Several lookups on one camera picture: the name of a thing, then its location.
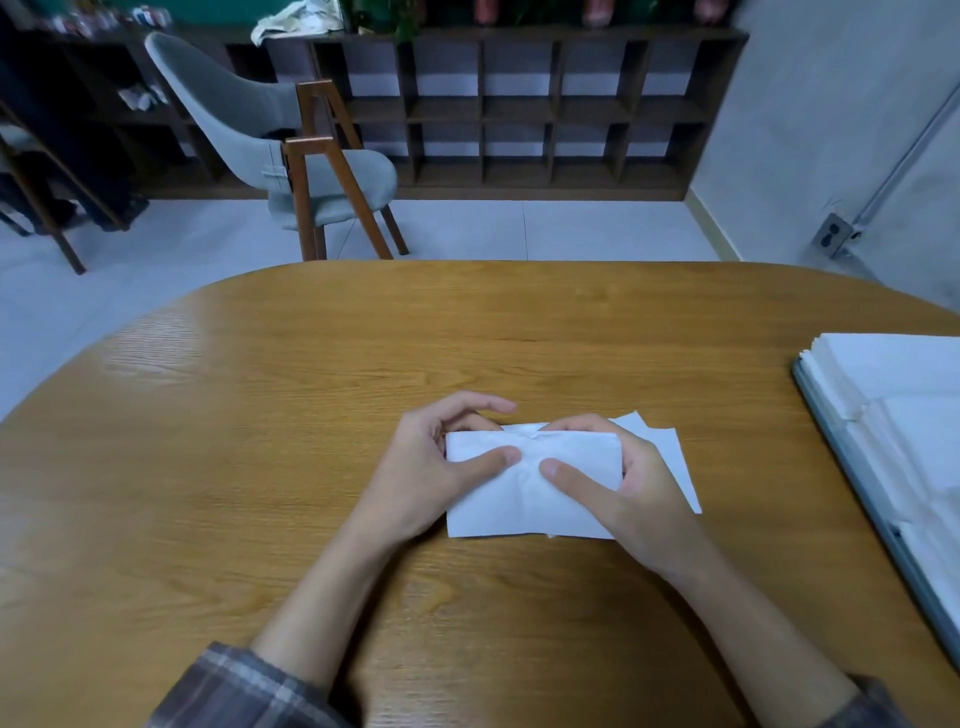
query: cubby shelf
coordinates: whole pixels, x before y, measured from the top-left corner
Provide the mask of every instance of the cubby shelf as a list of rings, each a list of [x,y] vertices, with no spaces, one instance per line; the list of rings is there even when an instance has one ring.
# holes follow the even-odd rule
[[[249,30],[240,26],[178,26],[169,32],[206,48],[219,45],[221,56],[238,74],[272,81],[276,72],[270,54],[249,42]],[[123,109],[115,95],[111,98],[117,83],[114,80],[114,88],[110,88],[111,69],[105,66],[114,64],[123,52],[130,55],[130,62],[118,67],[122,66],[127,75],[139,69],[142,80],[160,82],[174,98],[144,52],[147,32],[133,28],[92,40],[57,39],[93,99],[93,109],[84,114],[84,120],[106,125],[116,134],[132,158],[134,180],[152,196],[262,196],[229,173],[176,99],[173,106],[139,112]],[[418,69],[413,43],[395,44],[391,36],[381,35],[333,35],[296,42],[305,46],[315,75],[332,79],[337,85],[361,138],[368,135],[371,145],[382,143],[375,135],[384,129],[393,130],[389,148],[398,145],[402,151],[405,147],[402,156],[390,156],[401,198],[681,200],[746,40],[747,36],[736,29],[688,26],[423,29],[416,43],[446,42],[466,47],[469,56],[475,52],[476,86],[471,95],[459,96],[421,93],[424,69]],[[663,95],[658,87],[644,88],[659,41],[680,41],[696,47],[682,94]],[[495,54],[504,42],[539,44],[546,49],[549,83],[544,81],[542,91],[537,91],[542,95],[491,92],[496,89],[493,72],[487,66],[491,60],[497,61]],[[567,68],[573,47],[582,42],[608,43],[624,49],[615,90],[608,89],[606,95],[581,95],[595,89],[567,83],[573,73]],[[379,44],[373,50],[392,57],[394,68],[389,74],[393,78],[378,92],[394,95],[364,95],[371,89],[353,87],[348,56],[360,50],[356,44],[364,43]],[[564,93],[567,85],[569,91]],[[174,142],[196,156],[180,164],[171,164],[167,158],[157,171],[151,151],[145,149],[153,143],[151,126],[165,128]],[[643,143],[642,133],[650,130],[656,131],[659,140],[656,152]],[[456,147],[448,143],[456,133],[472,134],[470,143],[461,146],[474,150],[473,154],[435,154]],[[169,148],[166,140],[160,141]],[[526,156],[503,156],[516,154],[516,149]],[[587,149],[594,156],[569,156],[585,154]],[[642,154],[658,156],[638,156]]]

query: fingernail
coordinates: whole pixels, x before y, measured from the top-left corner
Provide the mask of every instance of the fingernail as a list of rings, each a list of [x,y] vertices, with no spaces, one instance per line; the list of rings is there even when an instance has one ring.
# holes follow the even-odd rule
[[[540,472],[543,473],[544,477],[553,477],[557,474],[558,465],[560,465],[559,460],[548,457],[546,460],[540,461]]]

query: folded paper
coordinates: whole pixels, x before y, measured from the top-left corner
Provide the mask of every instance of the folded paper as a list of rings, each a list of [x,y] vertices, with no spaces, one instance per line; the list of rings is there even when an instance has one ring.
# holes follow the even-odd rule
[[[612,422],[657,446],[691,509],[700,513],[677,431],[648,427],[636,412]],[[469,460],[506,445],[517,447],[522,454],[519,463],[447,511],[446,528],[450,537],[545,533],[611,538],[586,508],[540,475],[540,462],[548,457],[563,460],[615,490],[623,479],[619,438],[606,432],[544,432],[543,425],[506,425],[502,432],[451,432],[446,436],[446,457],[452,462]]]

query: wrist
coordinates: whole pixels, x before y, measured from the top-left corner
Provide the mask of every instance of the wrist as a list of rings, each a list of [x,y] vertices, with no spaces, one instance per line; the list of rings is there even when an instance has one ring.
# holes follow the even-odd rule
[[[723,553],[705,537],[688,552],[681,564],[660,576],[683,596],[689,596],[707,587],[727,567]]]
[[[378,519],[368,518],[358,505],[337,532],[336,539],[348,545],[358,558],[386,561],[403,544]]]

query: left hand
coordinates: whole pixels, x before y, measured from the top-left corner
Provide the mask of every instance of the left hand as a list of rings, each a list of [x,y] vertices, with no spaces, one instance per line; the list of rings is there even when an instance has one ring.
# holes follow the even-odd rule
[[[404,412],[394,439],[380,460],[350,520],[384,547],[419,536],[461,497],[520,461],[513,447],[492,449],[461,463],[446,461],[446,433],[499,430],[477,414],[501,414],[516,404],[493,395],[458,392]]]

